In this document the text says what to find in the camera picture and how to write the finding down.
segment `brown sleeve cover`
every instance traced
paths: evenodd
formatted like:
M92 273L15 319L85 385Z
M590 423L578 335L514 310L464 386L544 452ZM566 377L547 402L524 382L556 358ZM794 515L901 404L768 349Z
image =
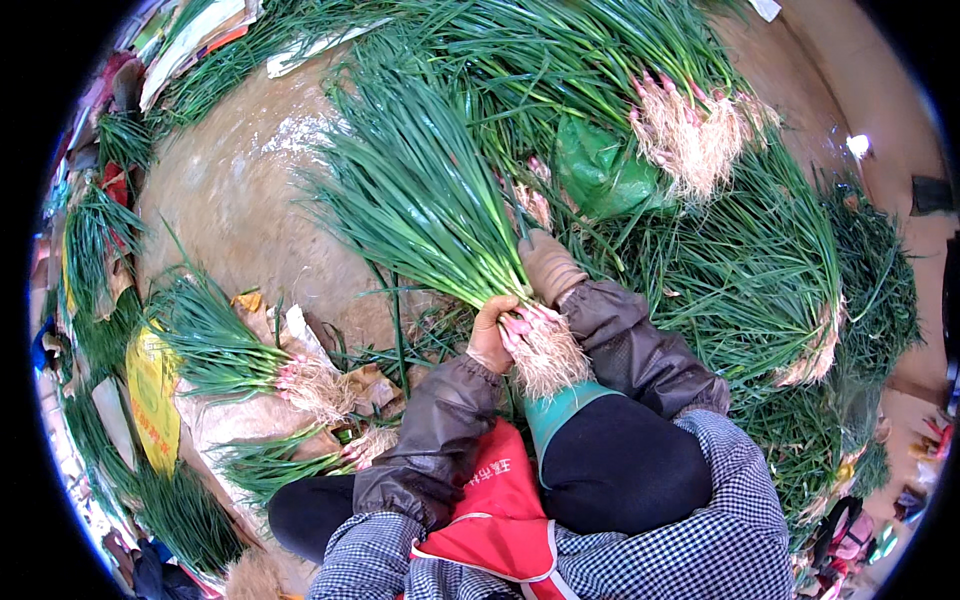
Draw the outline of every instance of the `brown sleeve cover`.
M727 382L697 360L680 334L650 323L643 296L613 281L587 281L573 289L561 309L601 385L665 419L698 408L727 415Z
M428 532L445 527L473 475L477 439L493 429L501 382L467 355L428 374L410 394L396 446L357 473L354 513L393 511Z

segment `light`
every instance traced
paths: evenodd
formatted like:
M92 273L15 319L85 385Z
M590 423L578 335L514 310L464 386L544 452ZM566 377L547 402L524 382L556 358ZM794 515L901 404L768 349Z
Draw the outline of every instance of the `light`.
M848 137L847 148L850 148L850 151L857 158L863 158L864 155L867 154L867 151L870 150L870 138L863 133L855 135L854 137Z

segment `green rubber boot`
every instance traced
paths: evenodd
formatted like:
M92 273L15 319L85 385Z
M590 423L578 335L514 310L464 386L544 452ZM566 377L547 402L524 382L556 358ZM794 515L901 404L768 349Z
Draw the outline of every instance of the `green rubber boot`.
M610 394L624 396L619 392L603 387L596 381L581 381L553 396L553 399L549 402L543 401L542 398L536 400L523 399L527 424L530 425L530 432L534 438L534 449L537 451L537 477L544 488L550 489L543 483L543 456L554 434L560 431L564 423L576 415L577 411L598 397Z

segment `black pants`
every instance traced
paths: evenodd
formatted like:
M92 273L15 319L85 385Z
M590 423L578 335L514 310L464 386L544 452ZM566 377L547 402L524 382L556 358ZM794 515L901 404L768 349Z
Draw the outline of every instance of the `black pants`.
M707 506L712 492L697 439L624 396L597 398L570 419L542 473L543 510L578 534L657 529ZM287 484L268 515L283 547L322 563L330 536L353 516L353 475Z

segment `brown glove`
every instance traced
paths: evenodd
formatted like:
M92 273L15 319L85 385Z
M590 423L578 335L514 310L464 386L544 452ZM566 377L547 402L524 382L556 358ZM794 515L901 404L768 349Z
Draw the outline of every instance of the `brown glove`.
M511 311L518 304L516 296L494 296L487 300L473 320L473 333L470 334L467 354L498 375L510 370L514 357L503 347L496 321L500 313Z
M520 240L516 250L534 293L551 308L556 307L564 292L588 278L573 262L570 252L543 229L530 229L530 239Z

